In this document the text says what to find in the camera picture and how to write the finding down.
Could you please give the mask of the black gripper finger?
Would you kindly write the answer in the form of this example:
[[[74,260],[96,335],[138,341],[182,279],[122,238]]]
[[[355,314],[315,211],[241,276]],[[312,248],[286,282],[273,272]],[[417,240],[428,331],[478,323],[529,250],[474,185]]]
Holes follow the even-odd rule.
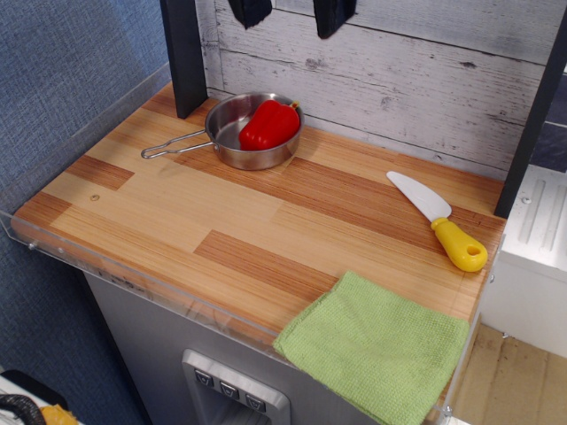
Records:
[[[314,0],[317,34],[329,38],[355,14],[356,0]]]
[[[272,12],[270,0],[229,0],[229,5],[245,29],[258,25]]]

